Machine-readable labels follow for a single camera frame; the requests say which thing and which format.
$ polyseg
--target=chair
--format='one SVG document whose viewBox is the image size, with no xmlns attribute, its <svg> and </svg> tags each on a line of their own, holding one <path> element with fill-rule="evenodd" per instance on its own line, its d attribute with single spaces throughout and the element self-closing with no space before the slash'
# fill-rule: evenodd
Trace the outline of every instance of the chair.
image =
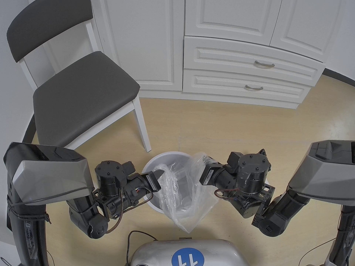
<svg viewBox="0 0 355 266">
<path fill-rule="evenodd" d="M 33 109 L 42 145 L 75 149 L 134 111 L 146 151 L 151 150 L 139 84 L 98 51 L 91 26 L 91 0 L 35 0 L 7 30 L 11 53 L 34 90 Z M 69 65 L 37 87 L 24 57 L 49 39 L 84 22 L 93 53 Z"/>
</svg>

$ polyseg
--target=blue circle logo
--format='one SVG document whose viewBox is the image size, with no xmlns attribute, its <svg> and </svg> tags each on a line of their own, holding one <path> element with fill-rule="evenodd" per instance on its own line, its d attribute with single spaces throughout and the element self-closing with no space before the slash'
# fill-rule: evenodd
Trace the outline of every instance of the blue circle logo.
<svg viewBox="0 0 355 266">
<path fill-rule="evenodd" d="M 203 266 L 204 257 L 195 248 L 182 248 L 175 252 L 171 264 L 173 266 Z"/>
</svg>

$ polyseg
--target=metal handle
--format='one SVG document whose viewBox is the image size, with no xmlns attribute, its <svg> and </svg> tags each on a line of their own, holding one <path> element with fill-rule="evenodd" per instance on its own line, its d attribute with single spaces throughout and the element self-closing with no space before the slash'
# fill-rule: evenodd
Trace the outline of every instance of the metal handle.
<svg viewBox="0 0 355 266">
<path fill-rule="evenodd" d="M 260 62 L 258 62 L 258 61 L 255 61 L 254 63 L 255 63 L 256 65 L 265 66 L 265 67 L 269 67 L 269 68 L 275 67 L 275 64 L 265 64 L 265 63 L 260 63 Z"/>
<path fill-rule="evenodd" d="M 259 88 L 252 88 L 251 86 L 248 86 L 248 85 L 245 85 L 245 87 L 247 88 L 247 89 L 251 89 L 251 90 L 255 90 L 255 91 L 260 91 L 260 90 L 264 90 L 264 87 L 259 87 Z"/>
</svg>

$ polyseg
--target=plastic bag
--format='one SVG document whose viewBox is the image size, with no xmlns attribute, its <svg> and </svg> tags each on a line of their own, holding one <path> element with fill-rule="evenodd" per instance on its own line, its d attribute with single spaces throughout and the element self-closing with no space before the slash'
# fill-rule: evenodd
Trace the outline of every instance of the plastic bag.
<svg viewBox="0 0 355 266">
<path fill-rule="evenodd" d="M 190 233 L 217 204 L 214 186 L 202 186 L 200 177 L 209 163 L 217 163 L 205 153 L 195 154 L 185 164 L 157 165 L 164 170 L 158 179 L 162 189 L 157 193 L 160 208 L 179 228 Z"/>
</svg>

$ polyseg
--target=gray cushion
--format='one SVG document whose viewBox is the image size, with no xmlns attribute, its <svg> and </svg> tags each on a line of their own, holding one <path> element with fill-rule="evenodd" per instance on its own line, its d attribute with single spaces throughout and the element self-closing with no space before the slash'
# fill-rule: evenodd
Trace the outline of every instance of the gray cushion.
<svg viewBox="0 0 355 266">
<path fill-rule="evenodd" d="M 66 146 L 132 101 L 139 88 L 135 80 L 101 51 L 83 57 L 34 92 L 39 143 Z"/>
<path fill-rule="evenodd" d="M 92 17 L 91 0 L 34 0 L 7 30 L 13 58 L 18 62 L 49 39 Z"/>
</svg>

